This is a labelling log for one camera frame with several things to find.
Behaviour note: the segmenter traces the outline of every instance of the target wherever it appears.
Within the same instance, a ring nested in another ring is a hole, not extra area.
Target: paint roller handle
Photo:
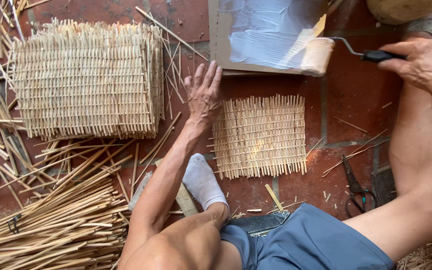
[[[406,55],[400,55],[397,53],[387,52],[384,50],[364,50],[364,54],[361,55],[361,60],[370,61],[373,63],[379,63],[385,60],[398,58],[406,60]]]

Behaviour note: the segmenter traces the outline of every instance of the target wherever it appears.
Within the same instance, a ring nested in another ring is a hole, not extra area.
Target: man's right hand
[[[379,63],[379,68],[398,73],[407,82],[432,95],[432,39],[415,38],[384,45],[380,50],[407,55],[407,60],[393,58]]]

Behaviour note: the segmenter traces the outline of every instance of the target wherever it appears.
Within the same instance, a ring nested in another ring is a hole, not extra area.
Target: finger
[[[184,78],[184,87],[190,88],[191,86],[193,86],[193,77],[188,76]]]
[[[190,97],[191,90],[193,89],[193,77],[188,76],[184,78],[184,90],[186,90],[186,95]]]
[[[213,82],[213,78],[216,73],[216,67],[218,65],[216,64],[216,61],[211,61],[211,64],[209,65],[209,69],[206,73],[206,76],[204,77],[204,82],[202,83],[205,87],[209,87],[211,83]]]
[[[221,77],[223,76],[223,68],[218,67],[216,69],[216,73],[213,78],[213,83],[211,83],[211,88],[214,88],[217,92],[219,92],[219,84],[221,83]]]
[[[379,48],[381,51],[397,53],[400,55],[409,55],[414,50],[413,42],[398,42],[394,44],[386,44]]]
[[[201,79],[203,77],[203,72],[205,71],[205,64],[199,65],[198,69],[194,73],[194,87],[201,86]]]
[[[382,70],[393,71],[400,74],[406,69],[407,65],[410,64],[406,60],[393,58],[393,59],[380,62],[378,64],[378,67]]]

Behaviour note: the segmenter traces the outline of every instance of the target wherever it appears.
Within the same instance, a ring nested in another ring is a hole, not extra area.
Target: paint roller
[[[335,45],[334,40],[342,40],[349,52],[359,56],[362,61],[379,63],[393,58],[403,60],[407,58],[406,55],[399,55],[383,50],[364,50],[363,53],[358,53],[355,52],[348,41],[342,37],[317,37],[310,40],[306,46],[303,60],[299,68],[302,74],[321,77],[326,73],[329,58],[331,57]]]
[[[327,37],[317,37],[310,40],[299,67],[301,73],[314,77],[323,76],[326,73],[334,45],[334,40]]]

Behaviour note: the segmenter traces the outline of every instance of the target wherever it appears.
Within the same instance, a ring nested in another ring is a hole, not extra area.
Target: white paint
[[[229,59],[298,69],[325,4],[325,0],[221,0],[219,12],[231,13],[233,18]]]

